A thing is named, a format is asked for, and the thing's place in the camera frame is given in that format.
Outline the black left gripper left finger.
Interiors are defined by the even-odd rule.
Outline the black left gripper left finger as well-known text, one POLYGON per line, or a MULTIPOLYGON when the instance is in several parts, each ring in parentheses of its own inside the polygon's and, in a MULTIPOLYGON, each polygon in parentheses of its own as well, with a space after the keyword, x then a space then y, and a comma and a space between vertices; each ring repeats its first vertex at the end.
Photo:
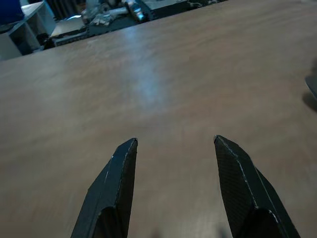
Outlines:
POLYGON ((138 140, 119 145, 87 190, 70 238, 127 238, 138 140))

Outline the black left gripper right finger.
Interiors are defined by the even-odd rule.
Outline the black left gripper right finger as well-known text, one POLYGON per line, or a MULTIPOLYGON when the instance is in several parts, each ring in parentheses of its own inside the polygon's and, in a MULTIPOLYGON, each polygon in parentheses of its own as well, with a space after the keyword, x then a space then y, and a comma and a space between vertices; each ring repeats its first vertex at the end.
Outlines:
POLYGON ((221 135, 213 141, 233 238, 301 238, 274 187, 250 156, 221 135))

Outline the white round bowl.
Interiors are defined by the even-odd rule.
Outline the white round bowl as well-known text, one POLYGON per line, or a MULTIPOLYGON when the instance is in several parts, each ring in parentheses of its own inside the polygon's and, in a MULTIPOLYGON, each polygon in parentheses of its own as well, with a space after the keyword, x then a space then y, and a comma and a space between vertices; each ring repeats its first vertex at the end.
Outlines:
POLYGON ((311 94, 317 100, 317 76, 309 75, 305 78, 305 83, 309 88, 311 94))

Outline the white open shelf cabinet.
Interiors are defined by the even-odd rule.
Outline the white open shelf cabinet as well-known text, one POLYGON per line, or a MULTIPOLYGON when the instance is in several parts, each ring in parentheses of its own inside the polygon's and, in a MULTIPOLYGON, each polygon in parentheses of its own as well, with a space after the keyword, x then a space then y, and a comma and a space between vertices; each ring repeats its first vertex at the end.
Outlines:
POLYGON ((16 20, 0 24, 0 61, 28 55, 44 49, 55 27, 54 14, 46 1, 15 7, 16 20))

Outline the black foam floor mat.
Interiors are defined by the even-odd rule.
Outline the black foam floor mat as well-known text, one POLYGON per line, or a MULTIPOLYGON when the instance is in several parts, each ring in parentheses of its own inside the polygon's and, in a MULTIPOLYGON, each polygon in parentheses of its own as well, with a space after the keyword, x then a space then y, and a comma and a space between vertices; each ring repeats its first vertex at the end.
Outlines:
POLYGON ((71 20, 78 26, 50 36, 52 46, 61 46, 108 32, 128 28, 226 0, 47 0, 58 26, 71 20))

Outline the blue container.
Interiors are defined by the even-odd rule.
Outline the blue container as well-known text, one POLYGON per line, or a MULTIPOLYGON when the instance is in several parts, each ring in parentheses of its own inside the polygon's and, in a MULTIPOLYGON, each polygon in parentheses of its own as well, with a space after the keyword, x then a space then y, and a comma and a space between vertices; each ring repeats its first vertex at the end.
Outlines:
POLYGON ((0 25, 10 24, 24 19, 20 0, 0 0, 0 25))

